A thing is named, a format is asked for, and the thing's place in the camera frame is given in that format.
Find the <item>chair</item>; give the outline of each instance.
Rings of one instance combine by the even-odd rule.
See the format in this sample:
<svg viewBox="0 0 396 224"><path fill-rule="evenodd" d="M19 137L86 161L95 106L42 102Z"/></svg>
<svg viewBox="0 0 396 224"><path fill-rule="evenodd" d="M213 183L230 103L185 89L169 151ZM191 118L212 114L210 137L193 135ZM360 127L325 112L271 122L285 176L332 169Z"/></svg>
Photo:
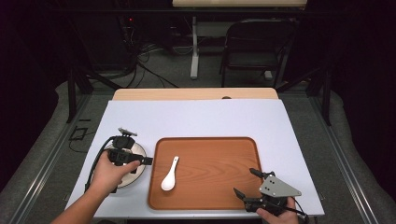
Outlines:
<svg viewBox="0 0 396 224"><path fill-rule="evenodd" d="M295 23L250 19L234 23L227 31L221 60L221 87L226 69L276 71L276 86L286 47L292 40Z"/></svg>

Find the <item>brown tray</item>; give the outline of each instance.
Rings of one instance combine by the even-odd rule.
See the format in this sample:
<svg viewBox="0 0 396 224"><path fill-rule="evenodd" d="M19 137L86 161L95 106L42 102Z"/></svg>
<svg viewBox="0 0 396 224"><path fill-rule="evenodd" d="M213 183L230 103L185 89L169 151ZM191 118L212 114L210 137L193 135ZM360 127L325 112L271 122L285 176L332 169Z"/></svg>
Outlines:
<svg viewBox="0 0 396 224"><path fill-rule="evenodd" d="M176 185L164 191L161 183L175 156L179 156ZM163 138L155 149L148 205L156 210L245 209L233 188L247 197L261 196L262 179L249 168L262 169L251 138Z"/></svg>

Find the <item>ceramic spoon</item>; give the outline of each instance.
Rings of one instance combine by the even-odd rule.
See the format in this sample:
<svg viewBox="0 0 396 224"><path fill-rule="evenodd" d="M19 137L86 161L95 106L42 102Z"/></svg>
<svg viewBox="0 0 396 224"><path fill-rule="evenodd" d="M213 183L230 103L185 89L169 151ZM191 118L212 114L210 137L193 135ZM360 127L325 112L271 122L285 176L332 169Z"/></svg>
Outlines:
<svg viewBox="0 0 396 224"><path fill-rule="evenodd" d="M161 188L163 190L171 190L175 186L175 169L176 169L176 164L178 162L178 156L174 157L174 160L172 162L171 169L169 170L168 175L165 177L163 182L161 183Z"/></svg>

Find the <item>table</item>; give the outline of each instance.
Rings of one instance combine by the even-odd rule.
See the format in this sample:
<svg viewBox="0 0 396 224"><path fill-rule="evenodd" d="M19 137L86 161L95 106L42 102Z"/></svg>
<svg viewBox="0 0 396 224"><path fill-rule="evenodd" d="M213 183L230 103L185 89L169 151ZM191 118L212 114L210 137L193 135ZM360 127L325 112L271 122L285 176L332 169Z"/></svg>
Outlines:
<svg viewBox="0 0 396 224"><path fill-rule="evenodd" d="M173 7L304 7L307 0L173 0ZM225 36L231 22L202 22L192 17L192 61L190 78L198 78L198 36Z"/></svg>
<svg viewBox="0 0 396 224"><path fill-rule="evenodd" d="M232 99L221 100L224 96ZM99 148L109 136L119 135L117 129L121 125L138 133L135 140L146 150L148 156L154 155L155 144L164 137L251 137L257 143L262 169L275 171L278 178L300 190L303 196L298 201L307 214L324 215L286 109L277 98L275 90L266 88L116 91L113 100L108 103L67 206L82 195ZM147 166L134 183L109 195L95 217L257 217L255 213L245 210L153 210L147 203L150 173L151 167Z"/></svg>

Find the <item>gray carpet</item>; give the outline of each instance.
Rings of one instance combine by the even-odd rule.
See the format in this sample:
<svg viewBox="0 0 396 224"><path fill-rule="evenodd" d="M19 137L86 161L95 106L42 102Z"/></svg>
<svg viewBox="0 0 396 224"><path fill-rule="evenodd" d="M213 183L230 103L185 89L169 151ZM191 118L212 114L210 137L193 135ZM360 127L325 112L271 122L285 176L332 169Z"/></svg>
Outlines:
<svg viewBox="0 0 396 224"><path fill-rule="evenodd" d="M190 55L171 56L158 50L150 53L145 65L151 71L164 76L182 88L219 87L219 55L205 54L205 49L202 49L202 53L197 80L190 79ZM130 80L131 76L114 79L121 86L126 86ZM265 84L263 77L254 73L246 77L232 73L226 81L226 86L257 87L263 84ZM21 222L49 223L64 210L67 195L73 190L84 162L85 152L89 149L106 103L113 93L102 83L94 81L93 85L95 87L93 95L88 97L78 95L79 101L85 103L80 105L80 113L71 124L65 123L68 112L66 85L64 83L58 87L60 100L51 121L37 139L20 169L0 194L0 223L10 222L18 206L23 202L24 195L34 183L36 174L40 172L54 149L59 150L59 155L53 163L49 178L43 180L45 185L37 190L39 194L30 203L32 206L24 207L26 213L21 213L25 215L21 217ZM143 69L138 69L136 80L131 87L162 88L163 84L157 77L143 72ZM335 159L332 141L326 128L323 127L321 117L318 116L316 100L307 98L300 87L280 94L280 98L290 115L291 124L317 191L320 197L323 197L321 202L326 215L319 217L318 223L364 223L360 209ZM367 195L378 223L396 223L395 203L376 184L375 178L356 152L350 140L342 101L334 93L331 101L331 121L332 131L346 153L354 174L363 185L362 190ZM70 138L81 137L84 131L86 134L81 140L69 141ZM65 139L59 142L64 134L66 134ZM124 220L117 220L117 222L124 223Z"/></svg>

